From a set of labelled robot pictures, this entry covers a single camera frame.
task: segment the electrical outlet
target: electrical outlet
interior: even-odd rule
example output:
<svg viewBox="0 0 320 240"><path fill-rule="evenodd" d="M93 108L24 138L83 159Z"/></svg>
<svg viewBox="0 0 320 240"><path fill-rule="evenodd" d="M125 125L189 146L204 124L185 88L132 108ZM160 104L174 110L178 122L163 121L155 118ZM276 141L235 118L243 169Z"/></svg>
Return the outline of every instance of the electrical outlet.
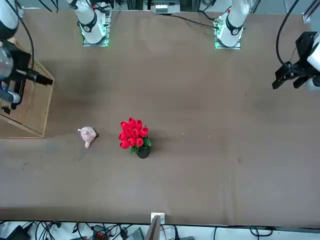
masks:
<svg viewBox="0 0 320 240"><path fill-rule="evenodd" d="M165 224L166 223L166 214L164 212L152 212L151 213L151 222L154 219L155 216L159 215L160 216L160 224Z"/></svg>

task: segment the tulip bouquet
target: tulip bouquet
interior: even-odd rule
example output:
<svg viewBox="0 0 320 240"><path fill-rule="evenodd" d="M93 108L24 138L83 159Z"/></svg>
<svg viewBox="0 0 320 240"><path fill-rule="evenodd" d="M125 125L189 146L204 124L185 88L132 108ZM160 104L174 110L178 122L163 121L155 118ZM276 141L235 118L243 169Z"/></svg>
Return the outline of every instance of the tulip bouquet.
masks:
<svg viewBox="0 0 320 240"><path fill-rule="evenodd" d="M133 117L128 122L120 123L122 132L119 133L120 147L130 148L130 153L135 152L139 158L145 159L151 151L151 142L148 139L149 129L142 125L142 121Z"/></svg>

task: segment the green leaf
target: green leaf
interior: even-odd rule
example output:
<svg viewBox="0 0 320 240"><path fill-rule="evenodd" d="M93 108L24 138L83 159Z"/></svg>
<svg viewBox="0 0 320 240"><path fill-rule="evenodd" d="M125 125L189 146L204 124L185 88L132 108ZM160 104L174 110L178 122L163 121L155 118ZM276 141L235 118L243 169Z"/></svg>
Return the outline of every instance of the green leaf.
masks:
<svg viewBox="0 0 320 240"><path fill-rule="evenodd" d="M151 147L151 142L149 141L148 138L144 138L143 141L144 141L145 145L148 145L149 147Z"/></svg>

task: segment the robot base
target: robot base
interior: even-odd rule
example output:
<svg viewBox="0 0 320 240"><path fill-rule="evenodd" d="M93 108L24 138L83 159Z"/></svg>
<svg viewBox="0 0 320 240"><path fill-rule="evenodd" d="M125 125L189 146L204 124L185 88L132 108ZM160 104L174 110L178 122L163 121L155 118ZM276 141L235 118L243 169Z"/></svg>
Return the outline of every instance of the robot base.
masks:
<svg viewBox="0 0 320 240"><path fill-rule="evenodd" d="M110 38L110 27L111 27L111 11L107 11L106 13L103 13L105 15L105 22L104 25L101 25L101 31L105 33L105 36L97 43L92 44L89 43L84 37L82 45L84 47L108 47L109 45L109 38ZM84 30L82 29L80 25L80 29L82 32L82 35L84 36Z"/></svg>
<svg viewBox="0 0 320 240"><path fill-rule="evenodd" d="M229 47L225 46L221 43L221 41L218 39L218 33L221 31L222 25L223 25L223 20L221 19L221 16L213 21L213 26L218 27L219 29L214 29L214 48L215 49L236 49L236 50L241 50L241 43L240 39L236 43L235 46Z"/></svg>

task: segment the robotic arm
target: robotic arm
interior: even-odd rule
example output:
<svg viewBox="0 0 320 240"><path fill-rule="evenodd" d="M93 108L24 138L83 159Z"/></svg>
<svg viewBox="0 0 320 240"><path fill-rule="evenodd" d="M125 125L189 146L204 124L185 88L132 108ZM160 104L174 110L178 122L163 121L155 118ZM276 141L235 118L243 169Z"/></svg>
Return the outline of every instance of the robotic arm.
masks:
<svg viewBox="0 0 320 240"><path fill-rule="evenodd" d="M16 6L15 0L8 1L12 6ZM0 40L12 38L18 29L18 25L17 15L5 0L0 0Z"/></svg>
<svg viewBox="0 0 320 240"><path fill-rule="evenodd" d="M293 87L298 89L306 83L309 90L320 90L320 33L305 31L295 41L299 60L287 61L275 72L273 89L278 89L285 81L296 79Z"/></svg>
<svg viewBox="0 0 320 240"><path fill-rule="evenodd" d="M234 47L241 38L243 26L250 11L248 0L232 0L231 7L218 18L222 23L217 39L226 47Z"/></svg>
<svg viewBox="0 0 320 240"><path fill-rule="evenodd" d="M106 35L106 15L88 5L89 0L67 0L79 20L82 34L89 44L99 43Z"/></svg>
<svg viewBox="0 0 320 240"><path fill-rule="evenodd" d="M0 99L11 103L13 110L22 101L26 79L43 85L53 84L52 79L29 68L29 53L7 41L18 29L18 16L14 0L0 0ZM10 91L11 81L14 84L13 90Z"/></svg>

